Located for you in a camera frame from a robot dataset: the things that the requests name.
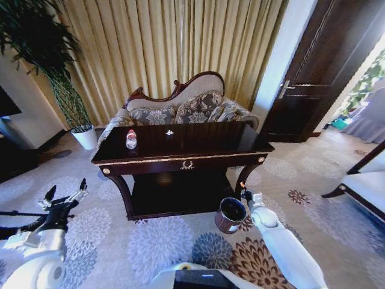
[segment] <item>door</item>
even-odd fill
[[[306,141],[384,28],[384,0],[318,0],[261,133]]]

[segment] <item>decorative emblem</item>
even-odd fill
[[[190,164],[188,165],[188,166],[186,166],[186,161],[184,161],[183,162],[183,164],[182,164],[182,167],[180,168],[180,169],[182,169],[182,170],[191,170],[191,169],[193,169],[194,167],[193,167],[193,161],[189,161],[190,162]]]

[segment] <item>white wall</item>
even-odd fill
[[[372,65],[373,61],[376,59],[378,54],[385,49],[385,35],[382,36],[380,41],[374,46],[374,49],[371,53],[366,57],[365,61],[361,64],[360,68],[358,68],[357,72],[350,79],[348,84],[345,86],[341,94],[338,96],[334,104],[330,107],[328,112],[325,114],[324,118],[320,121],[318,126],[315,128],[315,132],[322,131],[322,128],[326,123],[331,122],[335,118],[340,115],[340,111],[338,108],[342,105],[344,101],[347,100],[348,94],[352,91],[352,89],[356,86],[357,82],[361,79],[361,77],[365,74],[365,72]]]
[[[317,0],[289,0],[252,109],[260,120],[258,131],[273,105],[316,3]]]
[[[22,111],[3,121],[2,129],[5,125],[15,132],[20,137],[15,141],[22,141],[23,148],[37,149],[63,129],[36,82],[26,74],[26,67],[17,71],[9,56],[0,56],[0,85]]]

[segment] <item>carpet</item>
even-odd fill
[[[385,288],[384,224],[348,196],[320,197],[375,145],[328,129],[305,143],[273,146],[247,186],[263,193],[266,206],[317,260],[329,288]],[[39,213],[36,202],[52,185],[63,197],[87,179],[90,194],[69,222],[62,288],[145,288],[161,269],[181,261],[229,269],[263,288],[293,288],[250,216],[233,235],[216,228],[215,213],[127,221],[117,187],[90,163],[92,154],[66,134],[42,155],[38,168],[0,184],[0,210]],[[241,169],[228,169],[232,186]],[[132,176],[125,179],[132,189]],[[32,220],[0,217],[2,226]],[[0,255],[0,284],[11,262]]]

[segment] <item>water bottle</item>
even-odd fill
[[[135,149],[137,146],[137,134],[133,129],[130,129],[126,136],[126,147],[128,149]]]

